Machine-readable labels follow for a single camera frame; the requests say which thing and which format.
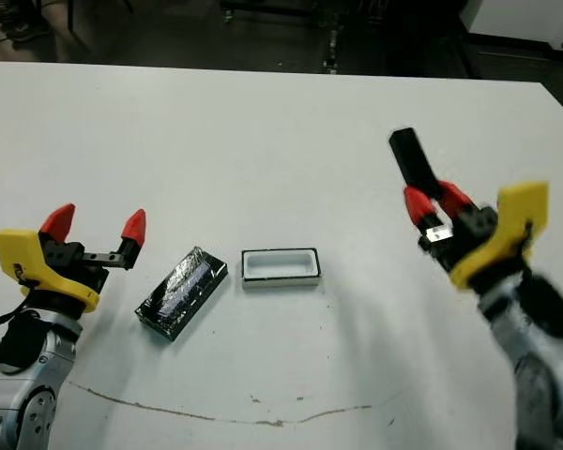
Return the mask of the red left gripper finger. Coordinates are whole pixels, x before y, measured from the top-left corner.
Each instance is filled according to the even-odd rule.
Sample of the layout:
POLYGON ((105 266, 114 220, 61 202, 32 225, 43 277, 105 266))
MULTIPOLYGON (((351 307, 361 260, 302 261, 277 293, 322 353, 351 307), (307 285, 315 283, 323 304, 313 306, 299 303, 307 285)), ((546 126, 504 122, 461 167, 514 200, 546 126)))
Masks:
POLYGON ((131 269, 137 261, 145 242, 146 213, 138 209, 126 222, 121 233, 121 244, 118 253, 121 255, 122 267, 131 269))
POLYGON ((68 242, 75 205, 67 203, 53 211, 38 231, 45 262, 54 270, 77 266, 84 255, 84 245, 68 242))

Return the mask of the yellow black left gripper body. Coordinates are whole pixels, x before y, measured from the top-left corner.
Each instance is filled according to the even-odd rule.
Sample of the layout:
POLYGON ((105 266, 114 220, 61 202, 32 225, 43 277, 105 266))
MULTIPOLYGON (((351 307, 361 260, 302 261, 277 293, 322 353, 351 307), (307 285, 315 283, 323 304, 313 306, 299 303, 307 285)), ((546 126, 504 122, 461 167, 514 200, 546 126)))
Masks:
POLYGON ((68 229, 0 230, 0 267, 29 306, 90 313, 110 271, 121 267, 121 249, 89 251, 68 235, 68 229))

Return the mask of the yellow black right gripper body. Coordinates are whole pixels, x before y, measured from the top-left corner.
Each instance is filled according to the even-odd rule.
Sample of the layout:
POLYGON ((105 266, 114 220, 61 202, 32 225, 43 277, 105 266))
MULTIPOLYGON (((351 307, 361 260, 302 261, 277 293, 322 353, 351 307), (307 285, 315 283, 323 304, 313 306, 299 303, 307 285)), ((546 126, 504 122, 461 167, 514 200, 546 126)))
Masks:
POLYGON ((449 216, 441 208, 439 182, 421 190, 434 204, 443 225, 419 231, 419 246, 449 275, 456 287, 472 287, 485 276, 504 278, 525 267, 529 248, 548 218, 546 182, 526 182, 498 191, 494 234, 482 244, 463 244, 453 235, 449 216))

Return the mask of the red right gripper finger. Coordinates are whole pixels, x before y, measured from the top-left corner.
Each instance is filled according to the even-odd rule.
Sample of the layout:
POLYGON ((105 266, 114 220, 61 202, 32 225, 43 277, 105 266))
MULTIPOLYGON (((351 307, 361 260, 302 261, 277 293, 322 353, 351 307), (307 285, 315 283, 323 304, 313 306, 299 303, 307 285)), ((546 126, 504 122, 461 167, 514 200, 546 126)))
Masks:
POLYGON ((408 216, 419 231, 442 226, 432 201, 419 189, 406 186, 403 190, 404 203, 408 216))
POLYGON ((439 204, 449 216, 453 235, 463 244, 482 244, 495 232, 497 213, 492 206, 478 207, 454 184, 440 181, 439 204))

